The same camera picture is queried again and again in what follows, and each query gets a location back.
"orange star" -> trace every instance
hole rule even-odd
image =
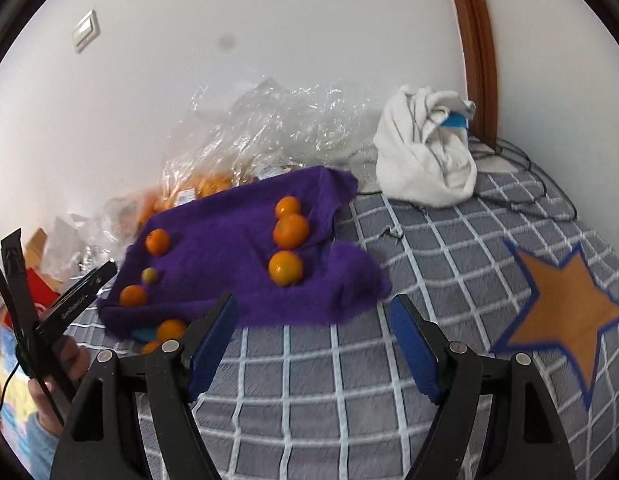
[[[504,241],[531,286],[531,296],[492,352],[562,350],[588,408],[601,334],[619,323],[619,304],[596,285],[580,243],[555,266]]]

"white wall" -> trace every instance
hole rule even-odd
[[[499,134],[529,155],[619,252],[619,47],[583,0],[487,0]]]
[[[96,9],[80,55],[71,31]],[[227,51],[218,38],[232,35]],[[465,89],[452,0],[48,0],[0,66],[0,238],[157,181],[202,85]]]

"white cloth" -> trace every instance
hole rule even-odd
[[[451,112],[471,119],[475,109],[456,92],[401,87],[385,105],[374,136],[379,149],[376,178],[383,193],[433,207],[472,196],[477,168],[467,147],[467,130],[441,125]]]

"human hand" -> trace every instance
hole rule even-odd
[[[80,381],[87,373],[87,370],[89,370],[89,365],[92,361],[89,350],[87,348],[80,348],[72,337],[67,337],[65,346],[60,351],[59,358],[63,368],[68,363],[73,362],[71,368],[67,371],[67,375],[72,381]],[[58,389],[58,385],[51,377],[45,377],[44,381],[51,394]],[[51,403],[43,393],[38,381],[30,379],[27,387],[34,403],[38,407],[38,422],[40,425],[52,435],[60,436],[63,426],[54,413]]]

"purple cloth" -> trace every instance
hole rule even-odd
[[[360,247],[333,240],[334,213],[352,200],[357,187],[350,173],[317,166],[155,215],[129,247],[109,298],[99,305],[102,322],[119,337],[165,319],[191,322],[225,291],[241,304],[242,326],[338,323],[374,307],[388,295],[389,280]],[[294,250],[303,260],[304,279],[283,288],[272,282],[267,263],[278,251],[272,238],[274,208],[286,195],[302,203],[310,234]],[[157,228],[172,237],[169,251],[158,257],[144,244]],[[148,305],[118,306],[120,291],[140,283],[146,267],[160,275],[147,289]]]

